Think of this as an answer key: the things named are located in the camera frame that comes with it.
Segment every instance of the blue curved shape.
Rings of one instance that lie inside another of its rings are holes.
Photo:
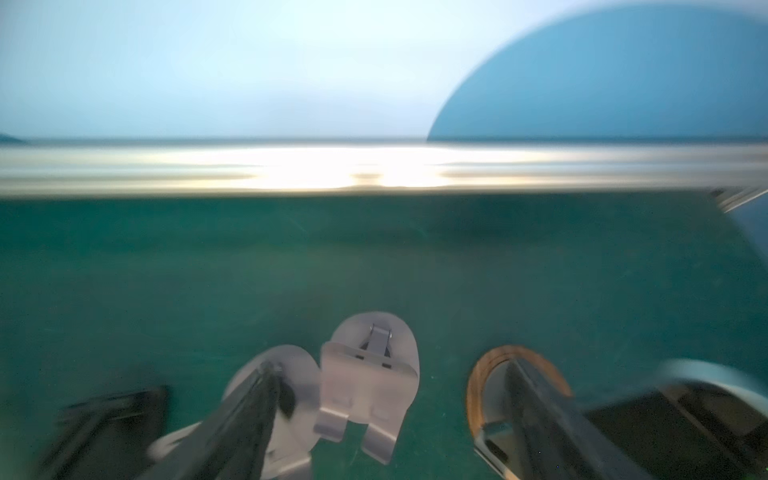
[[[433,141],[768,137],[768,24],[681,5],[588,13],[503,48]]]

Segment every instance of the green table top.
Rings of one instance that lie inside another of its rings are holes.
[[[768,273],[705,194],[7,202],[0,225],[5,455],[129,366],[168,382],[180,428],[251,357],[292,343],[317,359],[369,310],[410,325],[419,393],[391,465],[350,424],[313,450],[320,479],[494,478],[464,392],[507,343],[581,402],[671,357],[768,380]]]

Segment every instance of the orange ring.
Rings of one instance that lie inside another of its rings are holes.
[[[475,364],[467,382],[467,420],[472,438],[477,437],[485,423],[482,415],[482,392],[488,377],[500,363],[513,358],[528,360],[565,396],[573,396],[563,375],[546,358],[523,346],[504,345],[490,350]]]

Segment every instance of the metal rail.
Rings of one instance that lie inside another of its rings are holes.
[[[0,147],[0,197],[768,186],[768,144]]]

